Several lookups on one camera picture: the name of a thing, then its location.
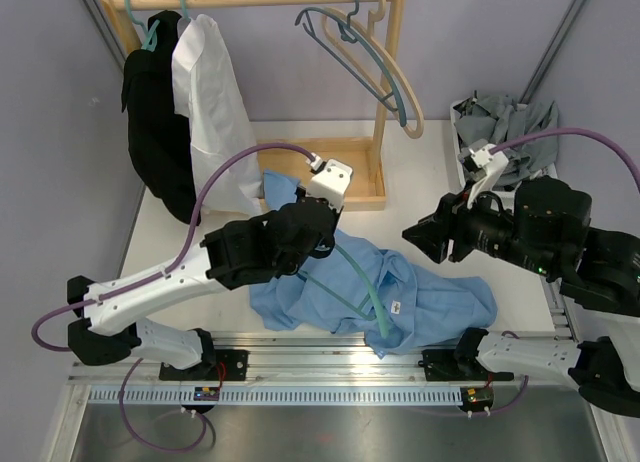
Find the beige hanger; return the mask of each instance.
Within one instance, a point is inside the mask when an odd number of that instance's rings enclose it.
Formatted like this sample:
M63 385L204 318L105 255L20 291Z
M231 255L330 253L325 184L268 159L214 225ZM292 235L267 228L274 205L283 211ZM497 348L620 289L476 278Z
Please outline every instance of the beige hanger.
M327 10L328 12L331 12L333 15L337 17L340 17L346 23L347 14L342 10L334 9L333 7L325 7L325 10ZM378 95L380 95L381 97L384 97L386 93L385 91L382 90L382 87L380 87L380 84L376 82L376 80L369 73L369 71L364 67L364 65L362 65L362 63L358 59L356 59L353 56L353 54L351 54L351 52L349 52L344 42L339 40L336 36L334 36L329 31L328 20L329 18L323 14L322 29L324 30L324 35L327 37L327 40L329 40L329 42L331 42L331 44L336 49L338 49L340 53L344 55L344 57L349 62L351 62L351 64L356 68L356 70L360 73L360 75L362 75L362 77L364 77L367 80L367 82L371 84L371 86L376 90L376 92L378 92ZM400 85L402 86L404 93L409 98L409 102L411 103L411 107L413 108L413 113L416 117L416 126L414 128L409 127L409 124L407 124L406 126L403 127L403 129L410 138L412 139L420 138L422 136L422 133L424 132L424 115L422 113L422 108L420 107L420 102L418 102L418 98L416 97L416 94L413 91L413 88L409 84L409 81L405 77L404 73L398 66L397 62L393 59L393 57L389 55L389 52L386 51L384 46L380 42L378 42L378 40L376 40L375 37L369 35L367 29L365 29L365 27L354 18L351 19L351 28L354 29L356 32L358 32L364 39L366 39L371 44L371 46L380 55L380 57L382 57L382 60L384 64L387 66L387 69L389 69L389 72L391 72L391 75L393 75L396 78L396 81L399 82ZM392 112L392 113L394 114L394 117L398 119L398 112Z
M373 37L376 22L380 22L387 15L387 0L378 0L378 10L369 11L367 33Z

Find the white garment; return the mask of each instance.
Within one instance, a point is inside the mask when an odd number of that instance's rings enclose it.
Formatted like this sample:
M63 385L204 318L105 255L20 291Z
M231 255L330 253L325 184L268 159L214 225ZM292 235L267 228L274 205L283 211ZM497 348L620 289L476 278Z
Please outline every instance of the white garment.
M256 145L218 24L198 15L184 29L171 64L176 114L189 118L191 166L196 193L224 162ZM233 165L205 198L209 210L261 212L261 176L256 154Z

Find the black garment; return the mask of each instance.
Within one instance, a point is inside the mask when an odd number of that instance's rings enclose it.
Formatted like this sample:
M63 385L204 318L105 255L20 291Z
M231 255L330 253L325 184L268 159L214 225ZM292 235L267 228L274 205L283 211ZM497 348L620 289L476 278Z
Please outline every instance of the black garment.
M122 110L129 114L129 155L151 193L188 224L196 202L189 119L174 113L171 79L180 15L165 10L149 18L148 26L156 20L155 51L135 50L124 66Z

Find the white table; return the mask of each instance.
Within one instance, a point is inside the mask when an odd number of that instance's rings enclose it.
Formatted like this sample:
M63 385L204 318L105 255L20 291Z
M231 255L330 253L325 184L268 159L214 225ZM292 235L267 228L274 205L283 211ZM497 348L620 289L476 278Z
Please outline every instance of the white table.
M362 136L373 133L373 122L258 122L258 138ZM474 252L462 263L433 264L401 237L402 230L432 213L440 198L457 191L455 159L450 124L428 121L419 140L408 139L395 122L387 124L382 157L387 190L387 207L381 212L347 212L340 229L364 237L380 248L403 253L411 262L443 277L480 276L491 286L499 312L493 331L513 330L523 335L554 335L555 328L538 276L502 261ZM196 241L237 215L206 215ZM186 226L173 219L162 202L148 191L136 221L127 252L123 276L175 256L184 242ZM179 329L201 327L214 337L328 338L328 332L302 325L294 331L273 332L249 306L249 291L238 289L222 295L193 299L151 317Z

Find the gray floor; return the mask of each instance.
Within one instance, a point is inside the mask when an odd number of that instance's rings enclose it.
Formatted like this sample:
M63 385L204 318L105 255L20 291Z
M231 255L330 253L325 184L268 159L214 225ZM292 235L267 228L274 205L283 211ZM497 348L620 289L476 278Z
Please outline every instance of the gray floor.
M501 388L501 399L515 390ZM150 421L170 407L131 406L135 427L150 441L180 447L199 423L175 415ZM216 407L217 433L188 455L157 454L128 441L115 405L91 405L74 462L216 461L604 461L587 405L576 393L529 390L513 411L489 419L442 417L401 407ZM437 409L451 413L457 409Z

